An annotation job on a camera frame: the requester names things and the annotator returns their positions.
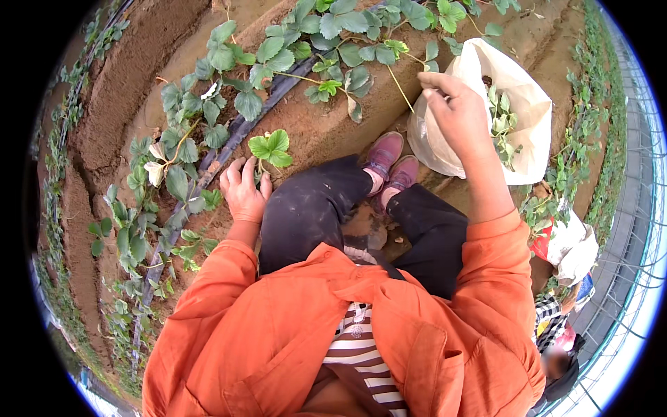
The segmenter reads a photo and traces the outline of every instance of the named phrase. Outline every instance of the white plastic bag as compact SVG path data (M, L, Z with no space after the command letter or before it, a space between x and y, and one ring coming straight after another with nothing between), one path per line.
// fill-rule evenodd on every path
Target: white plastic bag
M562 199L559 210L565 204ZM568 284L568 287L572 287L584 279L598 257L595 231L591 225L579 220L574 210L570 209L568 225L556 222L551 235L546 258L558 270L554 276L559 280L572 280Z
M508 140L514 147L524 147L521 153L514 154L512 165L516 172L503 167L505 181L508 185L539 182L544 177L551 146L552 102L542 88L516 62L481 38L467 40L461 55L450 63L445 74L460 78L484 98L489 132L490 103L482 76L491 77L499 94L503 91L508 94L510 111L518 116ZM408 121L408 142L415 156L436 172L465 178L460 159L442 137L423 95L414 109Z

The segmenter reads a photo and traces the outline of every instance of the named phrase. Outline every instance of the checkered clothing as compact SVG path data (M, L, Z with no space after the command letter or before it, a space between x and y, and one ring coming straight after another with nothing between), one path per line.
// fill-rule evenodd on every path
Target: checkered clothing
M556 339L565 332L567 316L560 315L560 303L551 295L538 301L535 304L535 310L535 332L532 339L537 344L540 353L544 353L546 348L554 344ZM538 326L547 320L549 324L538 338Z

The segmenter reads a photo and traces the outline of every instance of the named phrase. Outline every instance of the headscarf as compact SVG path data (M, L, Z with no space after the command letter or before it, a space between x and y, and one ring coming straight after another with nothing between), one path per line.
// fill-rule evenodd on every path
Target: headscarf
M574 338L574 345L572 346L572 350L568 352L570 355L570 367L561 378L558 378L557 380L547 384L547 386L544 388L544 393L542 394L540 400L537 402L536 406L543 404L544 401L556 401L568 395L579 378L579 360L577 359L577 356L579 354L579 350L581 350L585 343L586 339L577 333L577 336Z

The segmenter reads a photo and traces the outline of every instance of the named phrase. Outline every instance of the brown striped shirt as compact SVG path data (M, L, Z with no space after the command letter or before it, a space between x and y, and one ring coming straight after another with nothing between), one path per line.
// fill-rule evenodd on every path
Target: brown striped shirt
M324 363L354 366L375 401L389 409L394 417L408 416L408 405L376 348L371 316L371 304L350 303L348 312L338 324Z

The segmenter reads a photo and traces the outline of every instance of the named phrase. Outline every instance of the black irrigation pipe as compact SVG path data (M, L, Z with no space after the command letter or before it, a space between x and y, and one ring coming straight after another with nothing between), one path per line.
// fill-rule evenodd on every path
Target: black irrigation pipe
M423 1L424 0L417 0L416 2L422 3ZM383 0L382 2L369 7L368 10L375 11L378 9L379 6L384 4L386 4L386 1ZM329 53L330 51L333 51L333 49L330 49L329 51L324 51L322 55ZM301 60L300 62L295 63L287 72L292 75L305 77L312 71L313 65L315 65L316 61L317 57L313 55L309 58L306 58L304 60ZM269 112L269 110L271 110L276 104L278 104L278 102L285 96L285 94L287 94L287 92L290 89L292 89L292 87L297 85L299 81L301 80L295 77L276 75L273 78L273 85L270 87L271 94L269 96L269 99L264 103L264 105L262 105L261 113L259 114L259 116L255 118L253 121L248 121L245 120L243 116L238 115L234 119L234 121L230 123L229 130L232 132L232 134L227 143L225 144L225 146L222 147L219 153L211 149L206 154L206 156L201 160L201 163L199 165L198 172L199 173L203 172L203 175L201 175L196 184L194 181L190 181L188 185L188 195L190 195L191 198L198 197L201 195L201 191L211 183L213 178L225 165L225 163L231 156L231 153L234 152L236 147L243 141L243 139L245 139L245 137L250 133L250 131ZM171 215L173 216L181 210L185 210L188 215L191 214L187 207L185 207L185 209L183 208L184 206L185 204L182 201L179 201L179 203L173 209ZM181 235L181 230L183 229L184 226L185 224L181 225L181 227L177 228L171 233L171 235L169 235L169 243L171 245L176 243L179 236ZM147 307L150 306L151 302L153 301L154 289L150 285L149 281L153 280L154 282L159 282L160 276L162 275L162 271L164 270L165 264L161 263L162 259L160 257L160 252L163 253L164 249L161 247L161 245L158 244L153 254L153 259L151 260L151 265L156 265L156 266L148 270L148 272L146 273L146 278L144 279L143 288L145 290L145 293L139 305L140 311L143 311L144 306ZM139 317L137 317L135 319L133 349L132 349L133 370L137 369L137 365L139 363L139 349L141 347L139 345L140 337L141 337L141 320Z

